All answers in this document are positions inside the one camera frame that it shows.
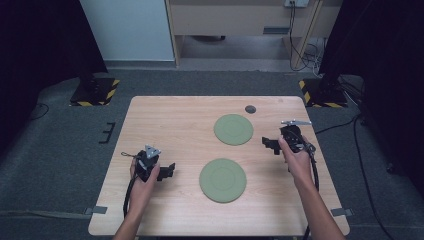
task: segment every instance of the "table top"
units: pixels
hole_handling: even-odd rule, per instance
[[[253,105],[249,114],[245,107]],[[253,125],[247,143],[230,146],[214,134],[223,115],[239,114]],[[294,236],[303,235],[307,221],[283,155],[265,148],[262,137],[277,139],[282,120],[309,121],[299,97],[269,96],[140,96],[134,97],[123,123],[89,232],[114,235],[123,220],[122,206],[130,180],[131,158],[149,144],[162,151],[161,166],[176,163],[172,178],[157,182],[137,235],[144,236]],[[320,193],[328,209],[340,208],[327,165],[312,126],[300,126],[317,148]],[[236,161],[245,171],[244,193],[230,203],[217,203],[199,185],[202,168],[216,158]],[[349,233],[345,216],[334,218]]]

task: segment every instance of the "wall outlet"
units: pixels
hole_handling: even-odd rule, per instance
[[[293,3],[296,7],[305,8],[308,6],[309,0],[286,0],[284,6],[292,7]]]

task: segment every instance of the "green circle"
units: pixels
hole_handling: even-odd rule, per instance
[[[215,136],[228,145],[241,145],[253,136],[253,126],[250,121],[237,114],[220,117],[214,126]]]
[[[200,173],[200,188],[211,200],[228,203],[236,200],[246,189],[246,174],[236,162],[218,158],[210,161]]]

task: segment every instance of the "gray floor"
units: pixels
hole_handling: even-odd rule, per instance
[[[1,159],[0,210],[81,213],[94,206],[126,109],[135,95],[302,96],[298,81],[314,77],[312,69],[291,71],[288,56],[275,37],[227,37],[222,42],[187,38],[178,68],[111,69],[121,83],[109,106],[69,107],[76,79],[46,89],[39,100],[50,107],[49,112],[29,122]],[[360,84],[360,79],[348,78]],[[34,115],[44,110],[36,108]],[[351,101],[348,108],[307,111],[316,131],[345,123],[359,113]],[[106,122],[117,126],[110,143],[101,145],[98,141],[104,140]],[[422,198],[407,177],[386,172],[386,157],[366,126],[358,124],[357,134],[381,222],[395,239],[423,239]],[[355,212],[348,217],[348,239],[388,239],[366,193],[353,125],[317,137],[343,207]],[[101,239],[88,234],[88,224],[88,219],[0,217],[0,239]]]

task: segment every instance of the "white wall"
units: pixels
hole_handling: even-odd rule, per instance
[[[81,0],[104,60],[174,61],[164,0]]]

